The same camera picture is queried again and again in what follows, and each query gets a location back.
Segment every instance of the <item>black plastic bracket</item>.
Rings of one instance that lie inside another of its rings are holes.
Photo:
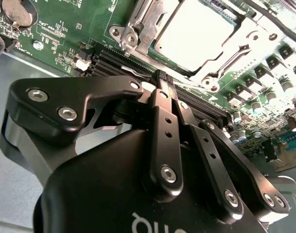
[[[242,218],[244,209],[236,189],[226,171],[212,138],[206,130],[196,126],[196,120],[188,105],[175,101],[179,115],[182,141],[192,144],[200,158],[205,193],[209,206],[223,222],[231,224]]]
[[[172,99],[156,89],[150,97],[152,122],[146,144],[149,158],[146,190],[161,202],[172,201],[183,189],[178,119],[172,114]]]
[[[286,199],[239,151],[225,134],[209,120],[200,127],[209,132],[214,140],[222,162],[238,189],[243,201],[261,222],[275,222],[289,214]]]
[[[34,89],[48,99],[32,100],[28,92]],[[142,94],[140,84],[129,76],[21,79],[11,85],[6,109],[19,126],[53,144],[67,145],[84,127],[88,108],[116,99],[137,100]],[[62,107],[71,108],[77,117],[64,120],[58,115]]]

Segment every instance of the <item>gray metal surface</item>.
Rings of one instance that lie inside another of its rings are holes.
[[[36,77],[50,75],[6,55],[0,57],[0,128],[10,84]],[[31,231],[32,213],[41,190],[33,174],[8,160],[0,150],[0,233]]]

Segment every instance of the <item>chip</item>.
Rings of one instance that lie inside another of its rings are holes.
[[[267,125],[273,125],[275,123],[275,121],[270,119],[270,120],[266,121],[265,123]]]

